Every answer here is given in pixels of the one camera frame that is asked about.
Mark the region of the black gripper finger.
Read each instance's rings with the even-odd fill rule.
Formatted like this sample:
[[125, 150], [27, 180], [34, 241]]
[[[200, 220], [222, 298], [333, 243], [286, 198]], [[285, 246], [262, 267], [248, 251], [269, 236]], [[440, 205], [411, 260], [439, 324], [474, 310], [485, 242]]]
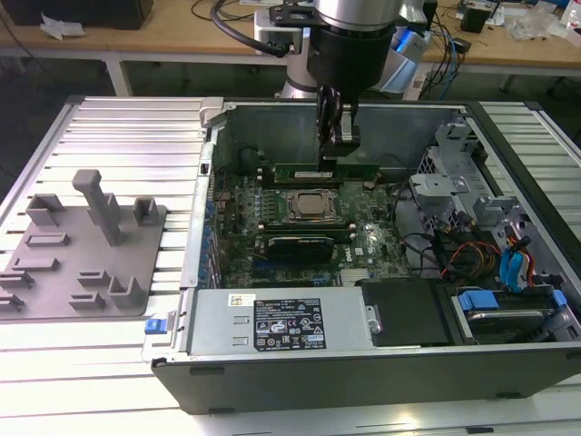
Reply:
[[360, 131], [359, 127], [354, 124], [357, 112], [357, 104], [337, 103], [330, 139], [322, 144], [323, 159], [345, 157], [359, 148], [361, 143]]
[[327, 85], [321, 85], [317, 94], [317, 127], [321, 144], [330, 139], [331, 127], [337, 111], [337, 96], [335, 90]]

